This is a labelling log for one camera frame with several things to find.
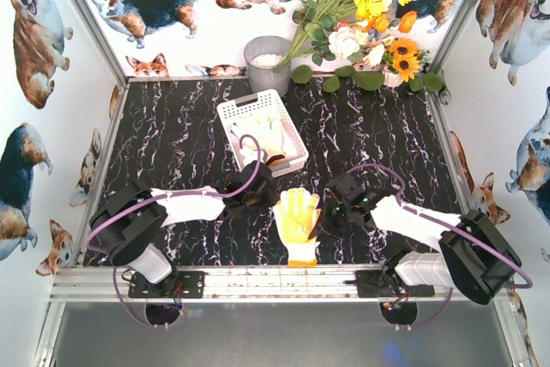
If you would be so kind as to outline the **orange dotted glove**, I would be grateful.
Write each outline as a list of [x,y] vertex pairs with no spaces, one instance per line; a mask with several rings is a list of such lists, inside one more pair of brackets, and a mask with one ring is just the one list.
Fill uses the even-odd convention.
[[288,252],[288,266],[317,265],[319,245],[313,230],[321,216],[320,197],[304,187],[291,188],[280,193],[272,208],[278,236]]

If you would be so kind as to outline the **beige knit glove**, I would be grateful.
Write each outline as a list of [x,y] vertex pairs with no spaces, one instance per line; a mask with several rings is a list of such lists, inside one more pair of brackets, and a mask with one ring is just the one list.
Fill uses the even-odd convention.
[[243,135],[254,137],[259,144],[263,162],[268,162],[273,157],[285,157],[284,129],[280,119],[271,118],[268,115],[241,116],[234,120],[230,132],[237,141],[240,141]]

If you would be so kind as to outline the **white perforated storage basket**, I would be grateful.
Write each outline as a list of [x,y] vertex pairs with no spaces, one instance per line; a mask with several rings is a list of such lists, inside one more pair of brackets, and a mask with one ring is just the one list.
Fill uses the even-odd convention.
[[217,106],[217,114],[240,170],[257,155],[274,177],[305,166],[308,150],[277,90],[226,101]]

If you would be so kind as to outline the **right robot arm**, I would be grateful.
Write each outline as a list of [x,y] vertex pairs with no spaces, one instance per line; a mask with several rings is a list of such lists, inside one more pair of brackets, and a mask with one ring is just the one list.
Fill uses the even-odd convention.
[[399,194],[360,185],[348,173],[331,179],[327,190],[313,235],[340,238],[353,225],[371,226],[430,248],[405,250],[387,263],[391,277],[404,286],[442,286],[487,305],[522,272],[518,255],[480,211],[460,215],[421,208]]

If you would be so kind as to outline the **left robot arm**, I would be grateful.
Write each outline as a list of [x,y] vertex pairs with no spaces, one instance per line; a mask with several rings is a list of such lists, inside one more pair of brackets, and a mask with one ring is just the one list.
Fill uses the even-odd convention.
[[150,284],[162,284],[176,274],[167,256],[153,245],[164,226],[239,217],[255,206],[276,202],[272,170],[263,162],[249,163],[238,175],[214,185],[179,191],[151,188],[138,179],[117,192],[89,219],[88,240],[96,240],[113,266],[126,266]]

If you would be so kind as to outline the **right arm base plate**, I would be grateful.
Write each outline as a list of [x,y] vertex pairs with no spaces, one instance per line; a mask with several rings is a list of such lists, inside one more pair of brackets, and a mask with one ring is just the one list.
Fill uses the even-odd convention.
[[355,271],[355,278],[346,280],[346,285],[354,285],[360,298],[383,297],[434,297],[435,290],[429,285],[405,285],[397,276],[388,275],[382,270]]

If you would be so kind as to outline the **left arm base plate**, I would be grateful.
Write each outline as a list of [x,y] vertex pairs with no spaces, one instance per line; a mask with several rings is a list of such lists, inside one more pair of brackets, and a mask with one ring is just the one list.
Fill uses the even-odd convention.
[[152,284],[141,273],[135,272],[131,276],[128,297],[200,299],[204,287],[205,273],[201,271],[173,272],[157,284]]

